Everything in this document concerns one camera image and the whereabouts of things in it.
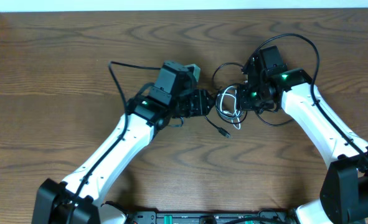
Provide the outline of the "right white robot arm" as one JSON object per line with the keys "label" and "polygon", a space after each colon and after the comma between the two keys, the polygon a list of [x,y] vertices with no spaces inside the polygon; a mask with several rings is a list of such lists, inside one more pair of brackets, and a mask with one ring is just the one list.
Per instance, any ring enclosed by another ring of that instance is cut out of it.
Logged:
{"label": "right white robot arm", "polygon": [[302,69],[289,70],[277,46],[256,50],[242,67],[247,83],[237,108],[283,110],[307,134],[328,172],[319,198],[295,209],[298,223],[355,223],[368,218],[368,142],[355,134]]}

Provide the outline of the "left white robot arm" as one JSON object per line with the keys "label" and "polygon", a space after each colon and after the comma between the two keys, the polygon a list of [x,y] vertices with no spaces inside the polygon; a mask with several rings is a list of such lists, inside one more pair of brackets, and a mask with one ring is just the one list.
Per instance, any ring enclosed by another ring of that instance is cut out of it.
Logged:
{"label": "left white robot arm", "polygon": [[214,105],[207,90],[197,87],[197,65],[167,60],[157,71],[154,83],[122,99],[124,113],[116,128],[80,167],[61,182],[43,182],[33,223],[125,223],[124,211],[104,202],[115,180],[171,119],[205,116]]}

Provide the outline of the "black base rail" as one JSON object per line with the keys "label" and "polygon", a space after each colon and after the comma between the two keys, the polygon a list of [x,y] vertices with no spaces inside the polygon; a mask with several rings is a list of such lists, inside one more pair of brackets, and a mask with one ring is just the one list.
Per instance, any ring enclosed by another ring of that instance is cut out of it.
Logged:
{"label": "black base rail", "polygon": [[174,213],[138,211],[128,214],[124,224],[201,224],[201,223],[227,223],[241,218],[252,218],[243,223],[300,223],[292,212],[277,212],[272,209],[264,209],[250,213]]}

